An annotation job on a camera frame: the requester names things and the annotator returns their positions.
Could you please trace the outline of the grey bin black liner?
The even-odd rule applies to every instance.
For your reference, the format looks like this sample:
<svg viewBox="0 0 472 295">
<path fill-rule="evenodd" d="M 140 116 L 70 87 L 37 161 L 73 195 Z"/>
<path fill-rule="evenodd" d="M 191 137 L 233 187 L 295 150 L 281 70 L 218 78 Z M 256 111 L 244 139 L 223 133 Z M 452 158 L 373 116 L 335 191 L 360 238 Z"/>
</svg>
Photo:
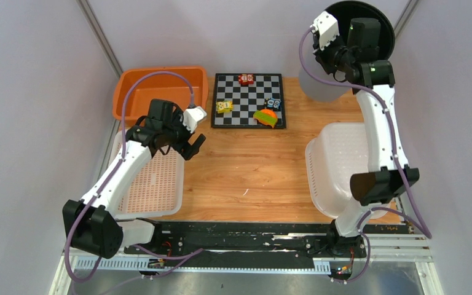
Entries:
<svg viewBox="0 0 472 295">
<path fill-rule="evenodd" d="M 361 1 L 336 2 L 314 19 L 309 35 L 312 49 L 301 51 L 299 83 L 310 99 L 334 101 L 347 92 L 346 83 L 395 86 L 388 60 L 395 32 L 380 9 Z"/>
</svg>

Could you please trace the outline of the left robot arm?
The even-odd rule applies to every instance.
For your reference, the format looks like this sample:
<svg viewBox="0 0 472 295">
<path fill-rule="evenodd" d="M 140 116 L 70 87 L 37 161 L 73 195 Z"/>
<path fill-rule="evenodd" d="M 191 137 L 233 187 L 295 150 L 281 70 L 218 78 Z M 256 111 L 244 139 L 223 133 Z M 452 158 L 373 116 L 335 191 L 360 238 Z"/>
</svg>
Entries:
<svg viewBox="0 0 472 295">
<path fill-rule="evenodd" d="M 157 154 L 174 150 L 190 160 L 205 142 L 205 135 L 190 143 L 198 125 L 207 118 L 200 106 L 182 110 L 167 100 L 152 100 L 148 113 L 122 131 L 123 142 L 114 161 L 97 183 L 80 200 L 68 200 L 62 209 L 66 232 L 65 253 L 70 248 L 109 259 L 132 245 L 149 254 L 163 248 L 156 225 L 142 217 L 116 217 L 120 201 L 139 172 Z"/>
</svg>

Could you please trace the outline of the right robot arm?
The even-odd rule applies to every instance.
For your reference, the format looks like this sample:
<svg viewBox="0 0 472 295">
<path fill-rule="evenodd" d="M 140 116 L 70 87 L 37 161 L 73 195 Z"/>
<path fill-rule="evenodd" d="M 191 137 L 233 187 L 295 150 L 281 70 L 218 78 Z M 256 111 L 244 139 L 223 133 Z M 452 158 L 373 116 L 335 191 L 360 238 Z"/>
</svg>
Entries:
<svg viewBox="0 0 472 295">
<path fill-rule="evenodd" d="M 351 199 L 327 233 L 327 250 L 337 257 L 360 243 L 360 231 L 373 211 L 385 208 L 419 179 L 397 142 L 395 77 L 391 63 L 380 54 L 382 28 L 378 19 L 355 17 L 342 38 L 335 16 L 323 12 L 313 21 L 313 54 L 326 73 L 345 74 L 360 104 L 369 152 L 368 171 L 351 176 Z"/>
</svg>

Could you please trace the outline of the large white plastic tub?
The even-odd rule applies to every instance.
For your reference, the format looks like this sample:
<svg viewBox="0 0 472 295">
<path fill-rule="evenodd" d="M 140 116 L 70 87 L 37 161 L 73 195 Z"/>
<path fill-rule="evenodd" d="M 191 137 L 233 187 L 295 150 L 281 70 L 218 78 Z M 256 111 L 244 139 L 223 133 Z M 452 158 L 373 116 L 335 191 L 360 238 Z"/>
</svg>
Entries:
<svg viewBox="0 0 472 295">
<path fill-rule="evenodd" d="M 331 123 L 305 148 L 312 202 L 336 219 L 352 197 L 350 178 L 368 172 L 369 146 L 363 123 Z"/>
</svg>

